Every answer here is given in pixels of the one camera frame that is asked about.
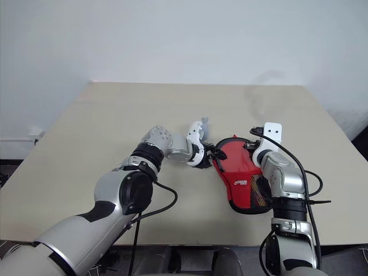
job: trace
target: table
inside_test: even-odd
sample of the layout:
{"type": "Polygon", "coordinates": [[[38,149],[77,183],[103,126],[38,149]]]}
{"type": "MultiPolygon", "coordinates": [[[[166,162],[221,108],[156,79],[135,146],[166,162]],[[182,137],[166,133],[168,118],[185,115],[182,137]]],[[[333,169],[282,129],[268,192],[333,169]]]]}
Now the table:
{"type": "MultiPolygon", "coordinates": [[[[99,177],[130,155],[160,124],[186,135],[209,117],[208,141],[280,122],[282,144],[324,188],[313,206],[322,245],[366,243],[364,183],[368,164],[315,98],[301,86],[91,83],[59,117],[0,192],[0,238],[31,241],[65,217],[89,211],[99,177]]],[[[317,182],[310,179],[310,191],[317,182]]],[[[257,246],[270,230],[272,212],[234,212],[213,167],[200,170],[164,160],[162,184],[179,194],[170,210],[141,223],[139,244],[257,246]]],[[[154,188],[154,210],[172,195],[154,188]]],[[[133,230],[116,244],[132,244],[133,230]]]]}

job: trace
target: printed logo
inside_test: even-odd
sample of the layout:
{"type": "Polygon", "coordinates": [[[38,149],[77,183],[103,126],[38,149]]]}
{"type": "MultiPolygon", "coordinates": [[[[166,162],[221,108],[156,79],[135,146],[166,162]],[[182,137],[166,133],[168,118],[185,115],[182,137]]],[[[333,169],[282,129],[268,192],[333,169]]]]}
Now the printed logo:
{"type": "Polygon", "coordinates": [[[248,182],[246,180],[237,180],[234,185],[246,185],[248,182]]]}

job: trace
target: beige table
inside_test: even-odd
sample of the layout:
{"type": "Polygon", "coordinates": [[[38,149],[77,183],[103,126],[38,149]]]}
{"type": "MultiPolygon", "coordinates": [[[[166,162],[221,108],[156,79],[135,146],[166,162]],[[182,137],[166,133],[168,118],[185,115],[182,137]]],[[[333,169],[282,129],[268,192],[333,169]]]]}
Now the beige table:
{"type": "MultiPolygon", "coordinates": [[[[324,180],[313,207],[322,244],[368,242],[368,164],[313,96],[300,86],[92,83],[60,116],[0,192],[0,238],[31,241],[65,217],[90,210],[99,177],[128,156],[154,125],[186,134],[210,118],[209,142],[265,121],[283,126],[283,145],[324,180]]],[[[310,191],[317,188],[310,179],[310,191]]],[[[179,194],[167,212],[142,221],[140,244],[259,245],[272,212],[242,215],[213,167],[165,160],[159,180],[179,194]]],[[[154,189],[148,210],[172,195],[154,189]]],[[[117,244],[131,244],[133,231],[117,244]]]]}

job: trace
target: white wall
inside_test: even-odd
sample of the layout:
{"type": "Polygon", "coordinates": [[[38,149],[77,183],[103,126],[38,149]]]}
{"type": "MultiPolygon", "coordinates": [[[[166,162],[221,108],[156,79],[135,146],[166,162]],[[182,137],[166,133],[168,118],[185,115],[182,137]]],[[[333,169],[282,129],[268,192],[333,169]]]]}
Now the white wall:
{"type": "MultiPolygon", "coordinates": [[[[94,81],[298,84],[368,124],[368,2],[1,0],[1,137],[47,129],[94,81]]],[[[2,143],[1,158],[29,145],[2,143]]]]}

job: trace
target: red bag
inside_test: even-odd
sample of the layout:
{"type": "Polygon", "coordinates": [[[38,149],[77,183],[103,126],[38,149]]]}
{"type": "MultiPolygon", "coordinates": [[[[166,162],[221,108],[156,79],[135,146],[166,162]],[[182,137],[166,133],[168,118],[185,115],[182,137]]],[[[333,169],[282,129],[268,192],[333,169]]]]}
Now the red bag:
{"type": "Polygon", "coordinates": [[[216,149],[227,158],[214,156],[213,165],[226,185],[232,209],[242,214],[266,213],[271,209],[270,185],[244,148],[246,142],[236,136],[218,142],[216,149]]]}

